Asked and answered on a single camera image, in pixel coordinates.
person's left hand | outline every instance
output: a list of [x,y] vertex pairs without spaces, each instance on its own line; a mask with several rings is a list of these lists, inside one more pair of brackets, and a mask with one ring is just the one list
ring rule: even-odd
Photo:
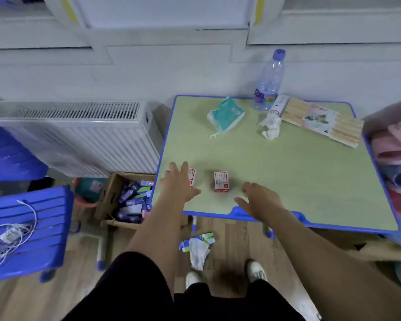
[[175,162],[169,164],[169,170],[165,171],[165,177],[159,180],[161,195],[166,198],[181,199],[188,202],[201,193],[200,189],[191,188],[188,181],[188,163],[183,162],[181,171],[176,167]]

white radiator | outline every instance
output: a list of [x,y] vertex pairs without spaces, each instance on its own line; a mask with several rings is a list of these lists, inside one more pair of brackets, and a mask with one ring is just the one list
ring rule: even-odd
[[3,102],[0,126],[49,167],[69,177],[156,173],[163,138],[147,104]]

clear water bottle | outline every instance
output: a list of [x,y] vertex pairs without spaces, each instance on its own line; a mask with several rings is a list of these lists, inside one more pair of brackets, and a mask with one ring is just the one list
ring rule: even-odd
[[273,59],[264,67],[254,93],[254,109],[268,111],[278,95],[283,79],[285,51],[275,49]]

white tissue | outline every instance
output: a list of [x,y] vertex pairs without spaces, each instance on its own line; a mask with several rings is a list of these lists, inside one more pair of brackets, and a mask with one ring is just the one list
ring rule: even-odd
[[265,130],[261,134],[267,138],[268,140],[273,140],[279,136],[279,127],[281,124],[281,118],[276,116],[275,114],[267,114],[267,117],[264,118],[259,125],[266,126],[268,130]]
[[208,249],[209,244],[195,237],[191,237],[188,246],[190,247],[190,261],[193,269],[203,270],[205,259],[211,251]]

green tabletop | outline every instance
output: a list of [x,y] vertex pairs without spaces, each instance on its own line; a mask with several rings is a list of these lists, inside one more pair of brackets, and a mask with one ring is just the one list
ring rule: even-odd
[[[385,191],[364,143],[351,148],[326,136],[282,122],[280,135],[267,140],[257,124],[266,116],[252,109],[252,100],[235,99],[246,111],[241,122],[217,138],[207,114],[223,98],[178,96],[159,167],[161,178],[174,161],[188,161],[197,170],[195,187],[202,194],[184,209],[229,214],[241,186],[262,184],[281,196],[284,206],[311,223],[374,230],[398,229]],[[352,115],[347,103],[318,103]],[[228,193],[215,193],[214,171],[227,171]],[[153,205],[160,194],[157,184]]]

